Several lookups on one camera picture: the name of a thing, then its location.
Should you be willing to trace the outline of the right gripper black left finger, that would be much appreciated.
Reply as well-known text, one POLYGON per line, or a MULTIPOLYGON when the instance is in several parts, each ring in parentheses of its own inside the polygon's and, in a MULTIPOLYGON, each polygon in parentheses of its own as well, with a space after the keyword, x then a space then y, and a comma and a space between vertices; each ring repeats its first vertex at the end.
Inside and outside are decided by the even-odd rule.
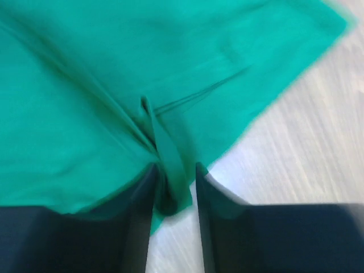
POLYGON ((1 271, 144 272, 158 169, 83 213, 42 206, 1 207, 1 271))

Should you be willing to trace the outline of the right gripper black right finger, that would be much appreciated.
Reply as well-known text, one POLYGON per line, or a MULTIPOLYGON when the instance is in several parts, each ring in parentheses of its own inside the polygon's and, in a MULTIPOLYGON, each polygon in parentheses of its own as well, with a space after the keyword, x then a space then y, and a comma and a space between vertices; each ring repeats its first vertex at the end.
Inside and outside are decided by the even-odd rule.
POLYGON ((363 205, 253 205, 196 166, 205 272, 362 272, 363 205))

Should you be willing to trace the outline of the green t shirt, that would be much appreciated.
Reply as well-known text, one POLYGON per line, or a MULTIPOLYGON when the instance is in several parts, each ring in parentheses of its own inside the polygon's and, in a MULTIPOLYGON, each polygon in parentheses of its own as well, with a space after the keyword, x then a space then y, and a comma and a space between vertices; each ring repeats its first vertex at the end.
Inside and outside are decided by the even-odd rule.
POLYGON ((156 163, 156 230, 352 24, 332 1, 2 1, 1 204, 85 211, 156 163))

